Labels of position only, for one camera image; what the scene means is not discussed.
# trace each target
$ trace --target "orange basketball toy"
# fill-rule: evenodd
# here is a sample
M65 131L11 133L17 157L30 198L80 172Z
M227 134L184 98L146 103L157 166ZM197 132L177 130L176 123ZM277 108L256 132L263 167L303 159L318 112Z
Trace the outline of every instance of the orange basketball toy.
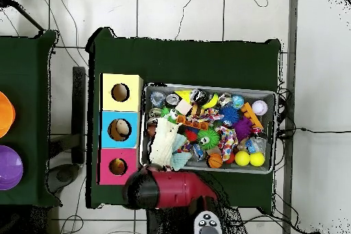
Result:
M14 107L5 96L0 92L0 138L4 136L14 123L15 117Z
M207 159L207 165L213 169L217 169L223 165L222 156L218 153L213 153Z

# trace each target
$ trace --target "purple toy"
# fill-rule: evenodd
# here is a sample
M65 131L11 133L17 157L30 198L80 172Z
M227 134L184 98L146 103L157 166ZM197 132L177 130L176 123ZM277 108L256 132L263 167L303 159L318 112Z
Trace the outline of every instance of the purple toy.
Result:
M242 141L244 138L250 135L250 129L252 122L250 119L243 117L242 120L234 124L234 129L237 134L238 142Z

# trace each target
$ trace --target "orange toy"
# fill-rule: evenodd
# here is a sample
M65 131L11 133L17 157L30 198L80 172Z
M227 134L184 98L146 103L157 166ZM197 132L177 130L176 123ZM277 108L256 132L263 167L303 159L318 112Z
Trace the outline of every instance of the orange toy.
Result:
M184 115L178 115L177 123L181 123L185 126L197 128L200 130L208 130L208 123L207 122L201 122L201 123L199 123L197 121L191 122L191 121L186 120L186 117Z
M8 132L14 123L15 115L13 105L5 94L0 92L0 138Z
M207 165L213 169L217 169L223 165L222 156L218 153L213 153L207 159Z
M257 116L255 115L254 111L252 111L252 108L249 103L244 103L244 106L241 107L241 112L244 113L244 116L248 119L251 120L252 122L252 127L253 128L261 128L263 129L262 124L260 121L257 119Z

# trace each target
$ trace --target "green toy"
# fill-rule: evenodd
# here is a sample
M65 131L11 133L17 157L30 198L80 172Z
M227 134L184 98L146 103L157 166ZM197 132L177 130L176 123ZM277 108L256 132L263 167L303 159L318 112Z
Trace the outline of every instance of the green toy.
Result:
M197 134L197 142L203 150L210 150L219 143L219 135L213 128L200 130Z
M161 117L166 118L173 124L177 123L178 115L181 115L176 109L169 109L167 107L163 107L161 110Z

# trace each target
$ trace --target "green table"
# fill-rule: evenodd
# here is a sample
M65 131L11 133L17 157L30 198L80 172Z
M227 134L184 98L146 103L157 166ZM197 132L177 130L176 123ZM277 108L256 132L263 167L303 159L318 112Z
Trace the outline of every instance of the green table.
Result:
M99 28L89 39L90 81L88 103L87 206L125 204L122 186L97 185L99 126L99 74L138 74L144 82L221 86L277 91L280 43L243 41L195 42L115 38L110 29ZM271 212L273 173L211 173L229 195L232 206L260 207Z
M16 110L9 132L0 138L22 158L24 172L13 189L0 191L0 204L56 206L45 185L49 155L49 55L55 31L36 38L0 36L0 91Z

